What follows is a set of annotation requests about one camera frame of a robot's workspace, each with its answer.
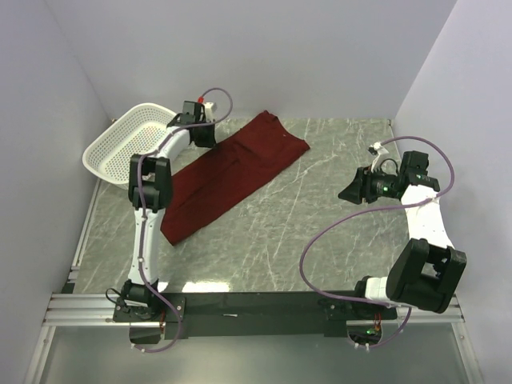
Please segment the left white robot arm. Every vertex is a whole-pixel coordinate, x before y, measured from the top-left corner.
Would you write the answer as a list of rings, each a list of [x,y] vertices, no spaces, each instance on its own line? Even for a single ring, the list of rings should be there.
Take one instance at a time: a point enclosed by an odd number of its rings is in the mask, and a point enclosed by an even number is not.
[[[148,322],[166,314],[158,292],[158,232],[173,197],[171,164],[190,144],[214,147],[217,106],[204,98],[185,101],[174,113],[153,103],[139,104],[106,132],[111,145],[106,168],[124,166],[125,176],[109,176],[125,185],[134,209],[132,266],[118,297],[114,316]]]

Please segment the dark red t shirt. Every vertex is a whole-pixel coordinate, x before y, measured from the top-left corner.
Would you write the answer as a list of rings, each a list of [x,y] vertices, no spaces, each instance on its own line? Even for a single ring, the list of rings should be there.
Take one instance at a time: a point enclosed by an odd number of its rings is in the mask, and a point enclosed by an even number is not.
[[[310,149],[263,111],[172,177],[161,232],[173,246],[271,182]]]

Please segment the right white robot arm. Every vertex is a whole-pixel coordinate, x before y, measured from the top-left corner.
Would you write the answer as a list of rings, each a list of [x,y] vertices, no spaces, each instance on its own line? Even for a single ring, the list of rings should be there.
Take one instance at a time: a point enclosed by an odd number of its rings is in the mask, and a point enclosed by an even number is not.
[[[383,165],[391,160],[389,151],[376,144],[369,152],[376,159],[357,168],[354,180],[338,197],[354,204],[378,198],[399,200],[405,207],[410,240],[386,277],[366,277],[357,284],[363,292],[351,299],[352,312],[368,319],[384,302],[441,314],[450,304],[467,259],[446,234],[437,197],[440,186],[428,175],[428,155],[407,151],[395,166],[396,173],[388,174]]]

